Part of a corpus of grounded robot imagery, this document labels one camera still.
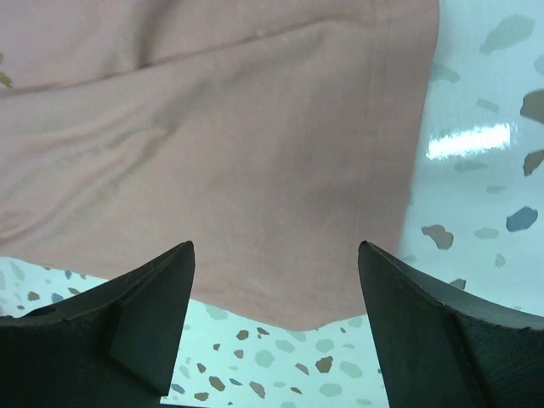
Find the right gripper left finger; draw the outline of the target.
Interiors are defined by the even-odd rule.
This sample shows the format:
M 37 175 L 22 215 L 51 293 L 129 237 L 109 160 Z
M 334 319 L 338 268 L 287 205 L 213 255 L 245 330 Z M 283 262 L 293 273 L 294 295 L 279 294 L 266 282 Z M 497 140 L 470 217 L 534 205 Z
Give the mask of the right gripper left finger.
M 187 241 L 136 270 L 1 319 L 3 407 L 158 407 L 195 274 Z

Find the pink printed t shirt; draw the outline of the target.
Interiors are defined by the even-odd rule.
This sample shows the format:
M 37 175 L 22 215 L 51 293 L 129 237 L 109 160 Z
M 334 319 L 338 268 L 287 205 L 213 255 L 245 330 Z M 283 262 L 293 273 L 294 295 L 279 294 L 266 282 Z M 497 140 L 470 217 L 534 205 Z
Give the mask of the pink printed t shirt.
M 191 241 L 195 300 L 364 314 L 438 26 L 435 1 L 2 2 L 2 255 L 111 279 Z

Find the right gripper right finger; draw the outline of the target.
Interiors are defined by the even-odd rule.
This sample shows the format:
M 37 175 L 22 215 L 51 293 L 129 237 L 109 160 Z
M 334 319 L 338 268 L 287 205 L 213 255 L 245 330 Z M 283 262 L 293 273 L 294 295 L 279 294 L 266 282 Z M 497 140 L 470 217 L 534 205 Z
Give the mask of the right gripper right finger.
M 360 284 L 392 407 L 541 407 L 543 319 L 462 291 L 378 246 Z

